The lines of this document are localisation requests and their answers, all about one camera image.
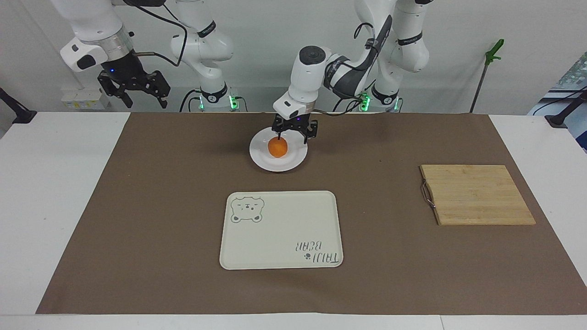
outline black clamp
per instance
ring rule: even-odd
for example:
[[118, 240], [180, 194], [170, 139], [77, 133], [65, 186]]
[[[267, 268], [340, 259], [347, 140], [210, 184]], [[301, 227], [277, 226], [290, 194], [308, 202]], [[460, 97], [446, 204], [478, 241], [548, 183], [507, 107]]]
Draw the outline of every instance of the black clamp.
[[0, 88], [0, 100], [3, 100], [4, 103], [6, 103], [6, 105], [16, 114], [16, 119], [12, 122], [13, 124], [28, 124], [37, 114], [36, 111], [29, 110], [26, 106], [8, 95], [8, 93], [2, 88]]
[[145, 73], [143, 76], [135, 76], [125, 81], [116, 81], [119, 84], [118, 87], [112, 83], [113, 79], [110, 78], [106, 71], [102, 71], [98, 75], [98, 81], [106, 95], [118, 97], [128, 108], [133, 106], [133, 101], [126, 93], [127, 90], [141, 90], [153, 95], [157, 98], [162, 108], [167, 107], [167, 96], [171, 87], [169, 87], [169, 84], [160, 71], [155, 71], [150, 74]]
[[551, 127], [556, 129], [566, 129], [567, 126], [565, 125], [565, 119], [569, 116], [575, 109], [577, 109], [580, 105], [587, 102], [587, 90], [581, 93], [579, 97], [577, 97], [570, 105], [564, 108], [558, 115], [546, 115], [546, 121], [550, 124]]
[[375, 45], [375, 39], [369, 38], [365, 42], [365, 49], [371, 49], [373, 47], [373, 45]]
[[292, 119], [284, 119], [280, 115], [275, 115], [271, 130], [276, 132], [279, 137], [281, 137], [282, 132], [287, 130], [298, 131], [303, 135], [303, 143], [306, 144], [308, 139], [313, 139], [318, 134], [318, 121], [310, 121], [309, 113]]

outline white table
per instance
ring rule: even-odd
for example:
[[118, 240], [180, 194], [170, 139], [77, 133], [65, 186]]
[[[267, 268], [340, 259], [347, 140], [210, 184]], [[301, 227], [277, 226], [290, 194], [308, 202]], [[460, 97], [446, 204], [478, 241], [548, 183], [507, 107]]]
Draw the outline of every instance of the white table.
[[[128, 117], [39, 113], [0, 139], [0, 329], [587, 329], [587, 315], [33, 315]], [[587, 155], [542, 117], [491, 120], [587, 283]]]

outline metal handle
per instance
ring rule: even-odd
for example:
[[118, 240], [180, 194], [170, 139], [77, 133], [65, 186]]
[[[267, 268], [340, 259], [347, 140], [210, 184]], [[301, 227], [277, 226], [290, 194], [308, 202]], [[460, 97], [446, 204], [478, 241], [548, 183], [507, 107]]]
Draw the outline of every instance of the metal handle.
[[431, 208], [436, 208], [436, 205], [434, 205], [434, 202], [432, 201], [431, 194], [428, 191], [428, 186], [426, 185], [426, 179], [424, 179], [424, 181], [422, 182], [422, 186], [420, 188], [422, 190], [422, 196], [424, 196], [424, 199], [426, 200], [428, 205], [430, 205]]

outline brown paper mat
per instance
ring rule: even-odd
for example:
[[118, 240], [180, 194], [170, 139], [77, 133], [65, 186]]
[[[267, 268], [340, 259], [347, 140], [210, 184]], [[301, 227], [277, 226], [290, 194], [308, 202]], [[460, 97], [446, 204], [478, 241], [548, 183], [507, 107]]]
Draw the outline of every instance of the brown paper mat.
[[[587, 289], [488, 116], [319, 119], [295, 170], [248, 155], [270, 114], [132, 113], [37, 313], [587, 314]], [[440, 227], [421, 164], [504, 164], [535, 226]], [[227, 271], [235, 191], [330, 190], [338, 268]]]

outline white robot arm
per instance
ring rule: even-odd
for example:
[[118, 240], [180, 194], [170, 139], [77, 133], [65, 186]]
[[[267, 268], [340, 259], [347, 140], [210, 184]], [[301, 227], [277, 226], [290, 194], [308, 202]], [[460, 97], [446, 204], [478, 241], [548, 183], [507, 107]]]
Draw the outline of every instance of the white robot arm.
[[[205, 0], [176, 0], [180, 22], [188, 28], [188, 42], [182, 62], [194, 69], [200, 80], [202, 106], [231, 107], [230, 89], [214, 62], [229, 60], [234, 53], [232, 40], [216, 29]], [[171, 40], [171, 50], [179, 58], [183, 45], [179, 36]]]
[[359, 60], [351, 62], [327, 48], [304, 47], [294, 62], [288, 91], [273, 104], [275, 111], [285, 120], [310, 114], [322, 84], [341, 99], [357, 99], [391, 31], [395, 3], [396, 0], [356, 0], [355, 10], [362, 23], [355, 36], [364, 25], [373, 32]]
[[[141, 6], [161, 6], [165, 0], [132, 0]], [[116, 96], [131, 107], [127, 90], [141, 90], [167, 106], [169, 84], [159, 71], [146, 73], [136, 55], [130, 35], [114, 12], [110, 0], [51, 0], [69, 21], [75, 37], [61, 50], [65, 63], [75, 72], [95, 65], [104, 69], [98, 76], [109, 96]]]
[[[288, 91], [273, 104], [278, 113], [273, 130], [280, 133], [293, 129], [307, 139], [315, 137], [318, 124], [310, 124], [308, 116], [314, 110], [321, 85], [341, 100], [354, 99], [357, 104], [368, 100], [371, 107], [391, 108], [397, 98], [403, 70], [418, 72], [428, 63], [422, 24], [426, 6], [432, 1], [355, 0], [355, 11], [362, 22], [355, 38], [362, 26], [370, 27], [373, 32], [360, 59], [350, 62], [327, 48], [303, 48], [294, 62]], [[393, 51], [390, 56], [379, 56], [389, 35], [395, 40]], [[375, 60], [379, 61], [379, 76], [367, 92], [364, 87]]]
[[398, 0], [393, 12], [392, 39], [389, 56], [381, 56], [379, 74], [368, 92], [370, 107], [389, 111], [395, 105], [404, 71], [419, 72], [428, 64], [430, 54], [422, 39], [422, 26], [429, 3], [433, 0]]

